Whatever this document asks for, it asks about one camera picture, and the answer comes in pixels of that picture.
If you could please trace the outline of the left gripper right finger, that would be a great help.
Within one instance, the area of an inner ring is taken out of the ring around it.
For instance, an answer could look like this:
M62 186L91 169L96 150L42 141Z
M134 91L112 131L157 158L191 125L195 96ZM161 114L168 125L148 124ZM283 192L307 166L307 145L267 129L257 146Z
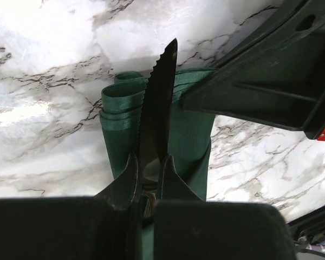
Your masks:
M279 211L263 203L201 200L162 163L154 206L154 259L296 259Z

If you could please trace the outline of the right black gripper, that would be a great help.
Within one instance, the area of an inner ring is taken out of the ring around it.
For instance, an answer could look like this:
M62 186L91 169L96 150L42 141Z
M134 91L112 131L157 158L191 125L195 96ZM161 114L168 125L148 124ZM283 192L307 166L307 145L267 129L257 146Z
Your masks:
M226 115L316 140L325 129L325 23L317 1L283 1L183 96L187 111Z

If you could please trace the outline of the dark green cloth napkin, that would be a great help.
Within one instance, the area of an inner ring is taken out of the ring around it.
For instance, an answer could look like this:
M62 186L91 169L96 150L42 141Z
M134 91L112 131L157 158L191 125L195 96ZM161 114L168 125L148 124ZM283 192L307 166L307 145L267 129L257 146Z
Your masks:
M181 70L172 96L168 156L158 162L156 190L144 191L138 174L137 146L141 104L149 79L129 71L101 92L100 123L114 177L102 191L112 217L102 229L99 259L199 259L209 256L205 203L210 133L215 117L182 110L181 96L211 74Z

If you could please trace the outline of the black knife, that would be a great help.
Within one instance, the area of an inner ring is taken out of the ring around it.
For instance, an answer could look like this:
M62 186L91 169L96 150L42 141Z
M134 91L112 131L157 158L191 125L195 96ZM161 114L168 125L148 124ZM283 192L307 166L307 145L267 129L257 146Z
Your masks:
M178 41L173 39L159 56L145 88L139 122L139 171L142 195L155 200L160 165L167 155Z

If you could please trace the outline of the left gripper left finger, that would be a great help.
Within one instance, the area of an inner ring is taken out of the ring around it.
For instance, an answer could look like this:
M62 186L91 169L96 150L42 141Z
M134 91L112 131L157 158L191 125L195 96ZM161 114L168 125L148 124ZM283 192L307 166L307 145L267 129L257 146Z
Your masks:
M0 199L0 259L138 259L134 154L95 196Z

